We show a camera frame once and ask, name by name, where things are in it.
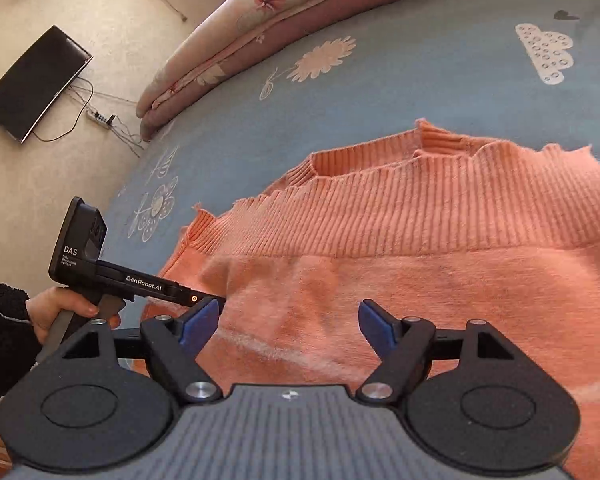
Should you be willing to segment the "black sleeve left forearm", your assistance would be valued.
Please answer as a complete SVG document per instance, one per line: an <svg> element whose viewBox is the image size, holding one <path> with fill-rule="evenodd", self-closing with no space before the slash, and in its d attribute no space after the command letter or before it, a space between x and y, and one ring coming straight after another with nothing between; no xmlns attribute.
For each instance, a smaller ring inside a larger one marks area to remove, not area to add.
<svg viewBox="0 0 600 480"><path fill-rule="evenodd" d="M31 369L42 346L20 289L0 284L0 399Z"/></svg>

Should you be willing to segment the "person's left hand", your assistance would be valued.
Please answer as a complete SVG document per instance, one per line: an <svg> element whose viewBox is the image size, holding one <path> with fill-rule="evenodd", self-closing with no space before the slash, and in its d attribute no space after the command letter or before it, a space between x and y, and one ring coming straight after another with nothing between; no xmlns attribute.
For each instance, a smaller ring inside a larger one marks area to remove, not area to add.
<svg viewBox="0 0 600 480"><path fill-rule="evenodd" d="M26 301L26 309L40 344L45 344L48 332L62 312L72 312L82 318L100 318L99 308L68 288L52 287Z"/></svg>

